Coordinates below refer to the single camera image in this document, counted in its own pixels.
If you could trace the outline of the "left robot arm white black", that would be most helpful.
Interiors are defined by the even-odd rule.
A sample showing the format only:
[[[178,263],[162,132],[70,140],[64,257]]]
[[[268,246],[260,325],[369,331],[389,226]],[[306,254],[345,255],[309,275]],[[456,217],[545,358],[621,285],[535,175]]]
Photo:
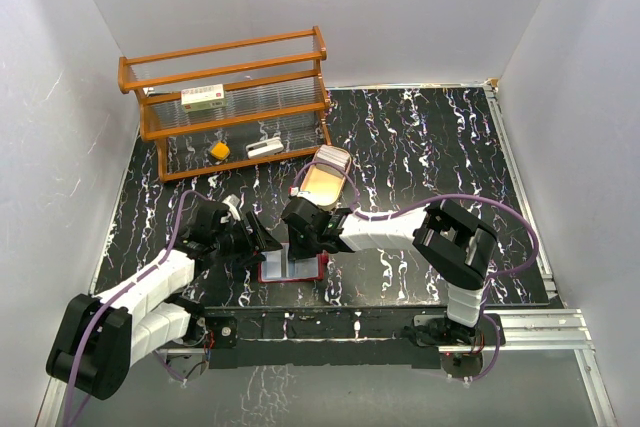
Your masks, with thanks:
[[[46,373],[108,399],[130,368],[157,348],[176,339],[186,346],[204,339],[204,318],[170,300],[196,278],[198,261],[212,256],[253,264],[281,247],[255,213],[239,210],[235,196],[202,201],[149,264],[96,296],[78,294],[69,301]]]

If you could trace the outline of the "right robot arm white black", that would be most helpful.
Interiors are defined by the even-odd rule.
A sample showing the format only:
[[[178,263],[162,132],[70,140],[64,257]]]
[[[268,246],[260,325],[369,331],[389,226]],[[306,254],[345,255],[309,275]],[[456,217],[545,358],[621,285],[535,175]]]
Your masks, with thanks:
[[[481,300],[497,233],[458,203],[444,199],[424,208],[373,217],[349,208],[325,211],[295,197],[281,219],[288,228],[292,260],[324,252],[417,252],[448,285],[447,335],[466,344],[480,334]]]

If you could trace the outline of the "red leather card holder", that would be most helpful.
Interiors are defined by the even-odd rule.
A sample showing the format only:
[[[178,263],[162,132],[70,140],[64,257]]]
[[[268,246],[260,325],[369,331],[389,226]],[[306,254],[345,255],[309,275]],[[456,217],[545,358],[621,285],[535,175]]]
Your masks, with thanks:
[[[290,260],[289,245],[283,244],[278,251],[264,252],[265,260],[258,268],[260,283],[288,283],[322,280],[329,256],[321,253],[314,258]]]

